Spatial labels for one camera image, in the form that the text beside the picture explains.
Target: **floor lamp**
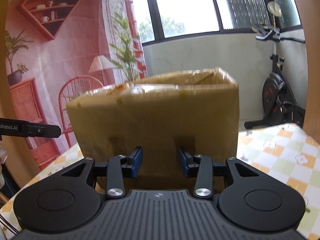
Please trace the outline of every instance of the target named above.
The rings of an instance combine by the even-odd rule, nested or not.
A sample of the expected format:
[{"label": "floor lamp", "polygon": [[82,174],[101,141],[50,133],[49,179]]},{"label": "floor lamp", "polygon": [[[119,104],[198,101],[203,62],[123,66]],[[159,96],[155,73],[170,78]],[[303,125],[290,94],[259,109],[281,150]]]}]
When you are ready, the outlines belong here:
[{"label": "floor lamp", "polygon": [[106,86],[104,70],[110,68],[116,68],[116,66],[113,65],[113,63],[111,63],[104,55],[99,55],[94,57],[89,69],[89,73],[101,71],[102,83],[104,86]]}]

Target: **table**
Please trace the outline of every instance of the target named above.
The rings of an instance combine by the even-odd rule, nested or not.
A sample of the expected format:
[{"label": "table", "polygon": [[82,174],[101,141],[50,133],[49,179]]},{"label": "table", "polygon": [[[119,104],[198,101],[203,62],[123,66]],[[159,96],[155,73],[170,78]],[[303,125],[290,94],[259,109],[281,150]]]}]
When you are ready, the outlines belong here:
[{"label": "table", "polygon": [[[73,146],[35,176],[25,187],[50,176],[83,158],[78,145]],[[304,196],[307,211],[298,231],[309,240],[320,237],[320,146],[295,124],[240,132],[237,158],[295,188]],[[21,230],[12,210],[15,197],[0,213]],[[7,238],[13,234],[4,228]]]}]

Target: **cardboard box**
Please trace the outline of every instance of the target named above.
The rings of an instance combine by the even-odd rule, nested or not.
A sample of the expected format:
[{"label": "cardboard box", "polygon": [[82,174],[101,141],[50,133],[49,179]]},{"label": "cardboard box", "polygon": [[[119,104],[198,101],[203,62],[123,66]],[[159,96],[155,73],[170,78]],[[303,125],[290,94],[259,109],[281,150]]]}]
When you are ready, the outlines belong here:
[{"label": "cardboard box", "polygon": [[178,146],[214,161],[236,156],[239,87],[220,68],[105,87],[68,103],[67,111],[85,157],[102,162],[143,147],[139,176],[125,179],[127,189],[192,189],[194,179],[184,178],[176,161]]}]

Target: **pink wall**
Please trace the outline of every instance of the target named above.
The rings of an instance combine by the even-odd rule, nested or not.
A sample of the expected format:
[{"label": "pink wall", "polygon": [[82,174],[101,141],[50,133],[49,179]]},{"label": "pink wall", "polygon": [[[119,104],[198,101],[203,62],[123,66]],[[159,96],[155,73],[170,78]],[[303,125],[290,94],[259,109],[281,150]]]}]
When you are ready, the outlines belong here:
[{"label": "pink wall", "polygon": [[[47,40],[16,7],[23,0],[9,0],[6,30],[12,37],[23,29],[28,39],[29,50],[21,49],[13,59],[13,68],[24,62],[29,69],[23,80],[36,78],[40,101],[48,123],[61,125],[58,94],[62,86],[79,75],[92,75],[90,65],[97,55],[109,57],[108,41],[105,34],[101,0],[80,0],[72,13],[64,21],[56,38]],[[109,83],[114,79],[107,78]]]}]

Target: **bike handlebar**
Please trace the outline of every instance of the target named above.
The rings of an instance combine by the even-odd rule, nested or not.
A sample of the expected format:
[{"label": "bike handlebar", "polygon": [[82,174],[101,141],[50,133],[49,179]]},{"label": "bike handlebar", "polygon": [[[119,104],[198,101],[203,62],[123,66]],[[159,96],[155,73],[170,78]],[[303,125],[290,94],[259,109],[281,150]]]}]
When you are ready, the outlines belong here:
[{"label": "bike handlebar", "polygon": [[306,43],[305,40],[292,38],[292,37],[282,37],[280,36],[280,30],[278,28],[274,28],[273,26],[267,26],[267,25],[256,25],[255,29],[258,30],[260,35],[256,36],[256,39],[259,41],[274,41],[274,42],[280,42],[280,41],[295,41],[299,43]]}]

